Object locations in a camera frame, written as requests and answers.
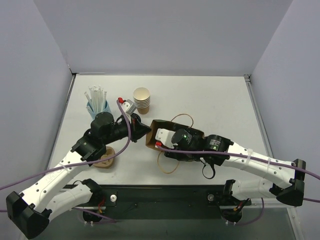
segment white wall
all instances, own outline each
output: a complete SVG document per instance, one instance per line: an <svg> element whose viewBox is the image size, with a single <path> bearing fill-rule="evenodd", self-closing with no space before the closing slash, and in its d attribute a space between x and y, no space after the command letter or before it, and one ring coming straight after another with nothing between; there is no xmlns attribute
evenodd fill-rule
<svg viewBox="0 0 320 240"><path fill-rule="evenodd" d="M252 74L252 87L275 157L301 158L320 174L320 1L294 0ZM305 178L305 197L320 199ZM319 239L320 209L298 208L306 239Z"/></svg>
<svg viewBox="0 0 320 240"><path fill-rule="evenodd" d="M74 73L243 76L292 0L34 0Z"/></svg>
<svg viewBox="0 0 320 240"><path fill-rule="evenodd" d="M32 0L0 5L0 185L43 171L71 83L71 72ZM27 184L0 192L6 196ZM0 239L20 231L0 213Z"/></svg>

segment blue cup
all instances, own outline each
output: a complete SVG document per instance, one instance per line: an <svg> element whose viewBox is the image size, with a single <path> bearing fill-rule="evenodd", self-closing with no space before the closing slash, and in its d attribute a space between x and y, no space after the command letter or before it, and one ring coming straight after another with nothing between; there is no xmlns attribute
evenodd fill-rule
<svg viewBox="0 0 320 240"><path fill-rule="evenodd" d="M97 114L99 114L99 113L105 113L105 112L111 113L110 106L109 106L109 104L108 104L107 101L105 101L105 105L104 105L104 110L103 110L103 111L101 111L101 112L94 112L94 113L89 112L89 110L87 110L87 111L88 111L88 113L90 114L90 116L92 117L93 120L96 118Z"/></svg>

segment bundle of straws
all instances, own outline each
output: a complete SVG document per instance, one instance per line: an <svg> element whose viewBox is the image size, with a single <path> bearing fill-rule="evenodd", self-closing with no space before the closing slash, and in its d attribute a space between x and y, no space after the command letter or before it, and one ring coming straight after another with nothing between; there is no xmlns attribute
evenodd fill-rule
<svg viewBox="0 0 320 240"><path fill-rule="evenodd" d="M89 106L86 107L89 113L96 114L103 112L106 107L107 92L104 91L101 86L97 87L95 85L89 87L89 90L91 98L87 92L84 93L86 99L88 99L89 102Z"/></svg>

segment tabletop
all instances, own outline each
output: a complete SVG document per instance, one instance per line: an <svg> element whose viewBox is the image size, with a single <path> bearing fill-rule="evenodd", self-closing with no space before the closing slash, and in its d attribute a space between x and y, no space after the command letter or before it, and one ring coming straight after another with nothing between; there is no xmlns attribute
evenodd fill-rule
<svg viewBox="0 0 320 240"><path fill-rule="evenodd" d="M107 101L117 119L121 112L117 107L118 97L133 100L136 88L150 91L150 111L141 115L141 122L150 126L152 120L170 121L174 116L186 113L194 119L193 128L205 135L216 134L229 138L243 147L266 155L263 138L258 126L251 98L244 77L228 76L145 76L145 75L82 75L75 77L62 124L53 148L49 168L54 168L71 147L90 128L92 121L87 112L84 92L93 85L107 91ZM189 125L188 116L179 116L176 123ZM108 146L118 152L127 138ZM158 151L145 146L146 137L115 158L108 169L91 166L78 174L71 182L91 178L101 185L218 185L226 180L254 180L258 176L239 169L217 166L214 179L202 175L200 162L181 162L172 174L164 174L157 165ZM166 170L175 168L177 161L160 157Z"/></svg>

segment gray floor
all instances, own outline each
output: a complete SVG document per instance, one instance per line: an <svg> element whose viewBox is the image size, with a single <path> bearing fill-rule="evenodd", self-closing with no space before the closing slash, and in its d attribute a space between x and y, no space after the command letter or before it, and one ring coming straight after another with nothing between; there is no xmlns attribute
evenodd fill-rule
<svg viewBox="0 0 320 240"><path fill-rule="evenodd" d="M243 221L259 215L260 209L245 209ZM116 224L84 226L75 210L54 219L36 240L294 240L285 208L269 208L256 223L226 226L216 220L125 220Z"/></svg>

